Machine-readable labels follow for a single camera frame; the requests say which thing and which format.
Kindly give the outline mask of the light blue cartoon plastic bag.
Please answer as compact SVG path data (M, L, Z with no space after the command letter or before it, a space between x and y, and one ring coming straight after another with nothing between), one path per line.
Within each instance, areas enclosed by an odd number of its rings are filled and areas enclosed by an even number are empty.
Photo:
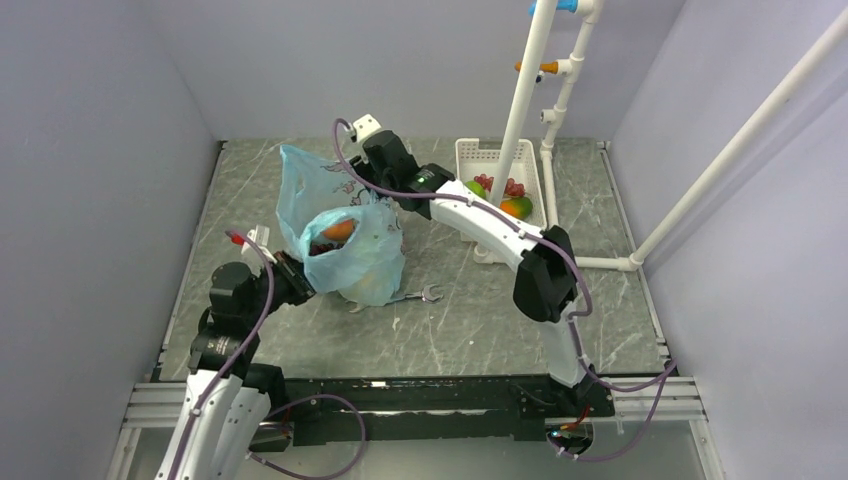
M280 147L276 215L286 251L321 294L359 306L384 306L400 290L404 234L389 202L338 162L292 145Z

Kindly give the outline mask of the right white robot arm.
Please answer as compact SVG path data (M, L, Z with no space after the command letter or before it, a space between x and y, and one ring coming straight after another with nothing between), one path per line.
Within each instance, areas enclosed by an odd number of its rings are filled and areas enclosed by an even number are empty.
M613 416L611 390L598 378L577 331L577 318L591 314L593 306L576 305L590 294L566 231L518 220L473 194L445 168L419 165L390 130L344 129L362 153L342 164L369 191L468 235L514 272L512 299L540 332L555 409L564 415Z

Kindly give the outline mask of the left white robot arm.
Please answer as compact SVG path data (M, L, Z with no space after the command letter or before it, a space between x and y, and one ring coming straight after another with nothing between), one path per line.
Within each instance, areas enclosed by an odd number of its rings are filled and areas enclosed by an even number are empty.
M258 272L229 262L211 276L209 305L190 346L189 375L159 479L231 479L264 420L279 417L288 394L280 367L256 363L261 319L315 294L301 262L278 251Z

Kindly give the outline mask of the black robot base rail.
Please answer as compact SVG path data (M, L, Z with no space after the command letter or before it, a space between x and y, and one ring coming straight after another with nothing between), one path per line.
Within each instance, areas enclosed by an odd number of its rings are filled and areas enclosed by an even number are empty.
M288 379L250 443L256 452L330 442L508 437L541 441L556 424L615 414L609 389L546 374Z

